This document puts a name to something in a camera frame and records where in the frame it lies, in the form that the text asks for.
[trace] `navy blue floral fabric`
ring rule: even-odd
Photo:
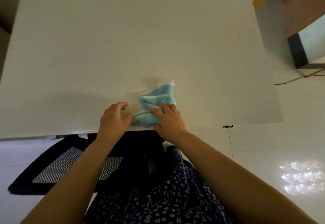
[[[175,148],[169,148],[166,156],[173,172],[164,184],[148,193],[136,189],[98,193],[98,201],[92,203],[97,207],[83,223],[234,223],[198,171],[184,163]]]

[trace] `blue cloth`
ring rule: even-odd
[[[168,148],[166,157],[173,167],[166,182],[149,192],[98,193],[83,223],[235,223],[174,146]]]
[[[174,86],[169,83],[158,86],[156,89],[142,94],[139,98],[139,102],[144,110],[133,115],[131,125],[151,126],[159,124],[158,118],[154,114],[149,113],[149,110],[153,108],[162,110],[157,106],[159,104],[175,104],[173,90]]]

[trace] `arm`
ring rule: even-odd
[[[120,116],[120,110],[127,105],[119,102],[104,112],[96,140],[21,224],[73,224],[82,221],[106,157],[132,121],[130,113],[125,119]]]
[[[313,223],[298,206],[248,170],[187,131],[175,105],[151,112],[157,133],[177,146],[197,168],[214,195],[242,223]]]

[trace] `microfiber cloth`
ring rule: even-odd
[[[175,84],[176,80],[167,84],[159,84],[156,89],[140,95],[140,106],[144,110],[133,115],[131,125],[152,126],[154,124],[159,124],[158,118],[154,114],[149,113],[149,110],[158,108],[163,111],[158,107],[159,104],[176,104],[173,98]]]

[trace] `person's right arm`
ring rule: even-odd
[[[151,112],[157,133],[193,163],[218,200],[242,223],[316,223],[292,201],[257,176],[191,134],[175,105]]]

